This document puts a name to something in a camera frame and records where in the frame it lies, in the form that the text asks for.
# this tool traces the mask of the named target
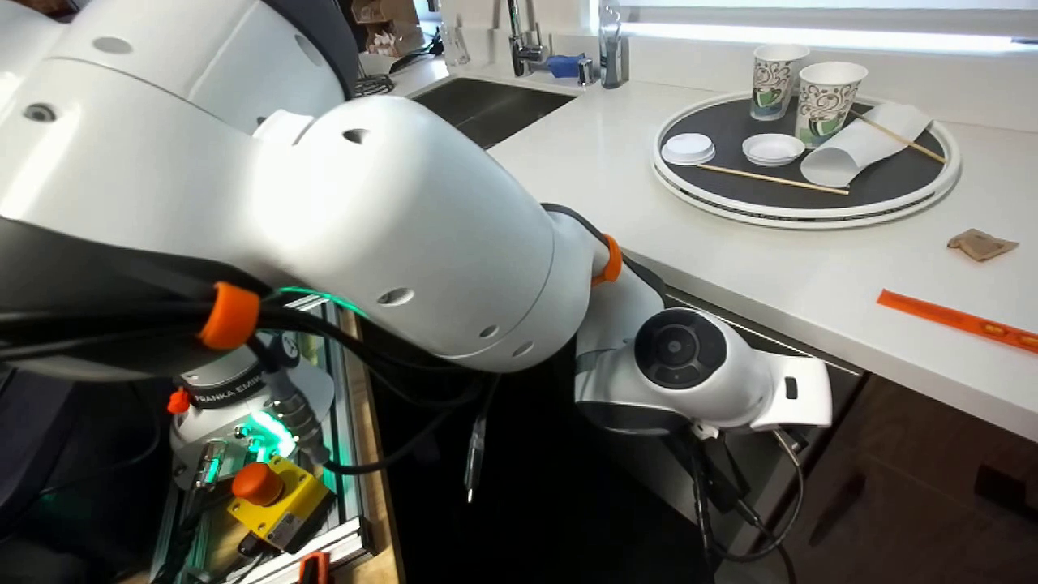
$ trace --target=orange stick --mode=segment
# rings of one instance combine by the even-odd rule
[[[1008,343],[1008,348],[1038,353],[1038,334],[1021,330],[1021,327],[987,320],[981,316],[967,316],[967,312],[958,312],[958,308],[947,308],[947,306],[935,306],[935,302],[922,302],[922,300],[913,300],[913,295],[900,295],[900,293],[888,293],[888,290],[883,290],[876,302],[884,306],[884,308],[894,308],[894,312],[908,312],[908,316],[925,319],[925,320],[937,320],[945,327],[958,327],[958,330],[967,330],[967,334],[976,334],[976,339],[987,339],[987,341],[995,341],[995,343]]]

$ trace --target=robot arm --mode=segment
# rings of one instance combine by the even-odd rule
[[[263,80],[245,49],[312,55],[263,3],[224,9],[218,24],[237,25],[200,29],[200,39],[233,29],[222,49],[170,61],[134,6],[98,0],[76,29],[49,34],[45,59],[20,67],[0,114],[9,319],[209,302],[218,280],[257,295],[304,282],[470,369],[530,369],[578,334],[578,398],[616,432],[826,423],[821,364],[790,366],[711,316],[666,312],[637,274],[616,274],[616,248],[544,212],[419,103],[324,107],[316,86],[299,114],[268,107],[254,134],[250,107],[263,102],[227,109],[230,80],[241,93]],[[84,379],[183,374],[218,358],[164,327],[20,353],[49,339],[8,325],[0,358]]]

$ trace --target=orange joint ring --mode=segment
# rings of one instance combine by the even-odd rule
[[[610,261],[604,270],[598,270],[598,275],[591,280],[592,287],[607,287],[607,282],[616,282],[620,274],[622,274],[622,249],[613,238],[607,238],[607,249],[610,249]]]
[[[218,300],[205,327],[199,330],[199,341],[210,350],[233,350],[257,334],[258,295],[230,282],[218,282],[213,290]]]

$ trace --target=white countertop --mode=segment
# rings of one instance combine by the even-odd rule
[[[492,67],[464,78],[508,80]],[[771,232],[677,201],[652,177],[663,122],[706,98],[717,93],[644,80],[581,88],[490,154],[535,198],[578,209],[670,287],[1038,441],[1035,353],[876,306],[892,290],[1038,330],[1038,134],[945,122],[964,177],[935,209],[861,232]],[[967,226],[1018,248],[974,263],[945,248]]]

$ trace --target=paper cup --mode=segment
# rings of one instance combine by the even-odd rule
[[[809,149],[842,129],[856,88],[866,78],[869,67],[856,61],[817,61],[801,71],[796,134]]]
[[[751,121],[783,121],[787,102],[799,93],[799,67],[805,61],[805,46],[758,46],[751,51]]]

